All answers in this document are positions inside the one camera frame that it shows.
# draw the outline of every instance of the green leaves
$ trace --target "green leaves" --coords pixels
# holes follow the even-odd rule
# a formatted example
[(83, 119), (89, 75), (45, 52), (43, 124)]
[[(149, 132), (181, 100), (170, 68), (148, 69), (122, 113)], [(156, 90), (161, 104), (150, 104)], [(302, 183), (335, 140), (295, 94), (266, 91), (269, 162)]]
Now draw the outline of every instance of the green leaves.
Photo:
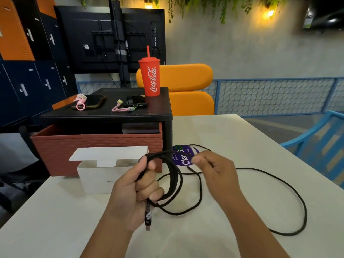
[[(159, 0), (150, 0), (153, 2), (158, 8), (159, 8)], [(212, 8), (212, 15), (213, 18), (216, 15), (217, 8), (221, 8), (220, 12), (220, 22), (221, 24), (226, 23), (226, 15), (227, 15), (227, 7), (229, 3), (232, 3), (232, 11), (236, 13), (236, 8), (241, 1), (241, 8), (244, 10), (246, 14), (249, 14), (249, 12), (252, 10), (252, 0), (167, 0), (168, 1), (168, 15), (169, 15), (169, 22), (171, 23), (171, 20), (173, 19), (173, 7), (178, 6), (180, 13), (182, 17), (184, 17), (184, 11), (186, 8), (186, 11), (188, 11), (190, 8), (194, 8), (197, 10), (199, 4), (203, 8), (203, 15), (206, 12), (206, 8), (208, 6), (211, 6)], [(277, 5), (280, 3), (280, 5), (284, 5), (286, 0), (260, 0), (260, 5), (264, 7), (265, 5), (268, 5), (271, 9), (276, 9)], [(86, 7), (86, 0), (80, 0), (80, 3)]]

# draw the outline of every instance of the navy blue locker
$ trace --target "navy blue locker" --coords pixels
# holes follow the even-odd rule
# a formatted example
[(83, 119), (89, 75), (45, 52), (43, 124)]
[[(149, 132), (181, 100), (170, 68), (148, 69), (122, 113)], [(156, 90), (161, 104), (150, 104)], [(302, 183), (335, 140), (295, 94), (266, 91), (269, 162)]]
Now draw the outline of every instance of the navy blue locker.
[(71, 72), (68, 64), (56, 62), (56, 66), (58, 67), (58, 74), (60, 75), (62, 86), (67, 98), (78, 94), (75, 75)]
[(13, 123), (26, 116), (19, 97), (0, 64), (0, 127)]
[(35, 60), (52, 60), (36, 0), (13, 0)]
[(41, 13), (41, 19), (54, 60), (67, 62), (68, 59), (63, 47), (61, 33), (58, 28), (58, 21), (54, 17), (51, 17), (44, 13)]
[(3, 64), (29, 117), (52, 109), (52, 103), (45, 94), (46, 86), (42, 84), (33, 62), (4, 61)]
[(35, 65), (51, 105), (66, 99), (55, 63), (50, 60), (41, 60), (35, 61)]

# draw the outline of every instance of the locker vent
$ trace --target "locker vent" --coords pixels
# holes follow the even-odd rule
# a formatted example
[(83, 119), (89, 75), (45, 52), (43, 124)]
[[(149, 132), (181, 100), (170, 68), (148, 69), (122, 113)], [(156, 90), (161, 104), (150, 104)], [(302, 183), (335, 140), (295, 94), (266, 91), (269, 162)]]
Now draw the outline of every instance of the locker vent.
[(22, 53), (22, 55), (28, 56), (28, 51), (24, 47), (20, 46), (19, 49), (20, 49), (20, 52)]

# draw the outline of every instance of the black side table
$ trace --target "black side table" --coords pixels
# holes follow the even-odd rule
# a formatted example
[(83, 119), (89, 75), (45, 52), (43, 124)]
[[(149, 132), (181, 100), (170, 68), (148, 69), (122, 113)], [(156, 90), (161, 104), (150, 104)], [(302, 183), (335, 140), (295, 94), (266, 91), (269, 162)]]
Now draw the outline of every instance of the black side table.
[(148, 107), (136, 109), (132, 112), (112, 112), (111, 109), (117, 105), (117, 100), (123, 102), (127, 96), (144, 95), (143, 88), (101, 88), (93, 95), (105, 95), (106, 100), (99, 109), (73, 110), (71, 104), (41, 115), (40, 119), (44, 126), (63, 123), (72, 125), (98, 125), (101, 123), (139, 123), (139, 122), (161, 122), (163, 150), (172, 150), (172, 110), (170, 104), (169, 89), (160, 88), (160, 95), (146, 97)]

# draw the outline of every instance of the forearm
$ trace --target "forearm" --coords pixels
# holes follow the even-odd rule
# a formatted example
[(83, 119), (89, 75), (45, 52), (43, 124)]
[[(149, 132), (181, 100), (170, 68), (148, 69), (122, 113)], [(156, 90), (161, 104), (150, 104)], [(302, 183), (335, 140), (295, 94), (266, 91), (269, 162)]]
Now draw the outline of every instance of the forearm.
[(290, 258), (242, 193), (221, 204), (242, 258)]
[(119, 221), (105, 212), (80, 258), (123, 258), (131, 235)]

